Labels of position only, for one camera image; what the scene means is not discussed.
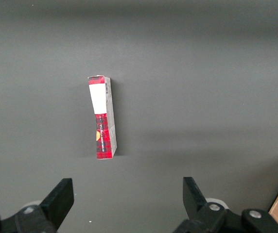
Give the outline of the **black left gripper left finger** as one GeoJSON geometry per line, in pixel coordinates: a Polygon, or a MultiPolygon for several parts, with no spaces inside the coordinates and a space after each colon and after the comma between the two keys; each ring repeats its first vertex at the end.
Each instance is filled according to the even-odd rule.
{"type": "Polygon", "coordinates": [[[63,178],[40,204],[0,218],[0,233],[56,233],[74,204],[73,181],[63,178]]]}

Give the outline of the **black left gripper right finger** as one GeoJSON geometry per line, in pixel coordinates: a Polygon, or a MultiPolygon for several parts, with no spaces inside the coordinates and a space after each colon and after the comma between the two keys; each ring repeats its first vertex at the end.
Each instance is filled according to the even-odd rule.
{"type": "Polygon", "coordinates": [[[193,177],[183,178],[183,204],[188,219],[175,233],[278,233],[278,223],[264,210],[244,209],[240,215],[207,201],[193,177]]]}

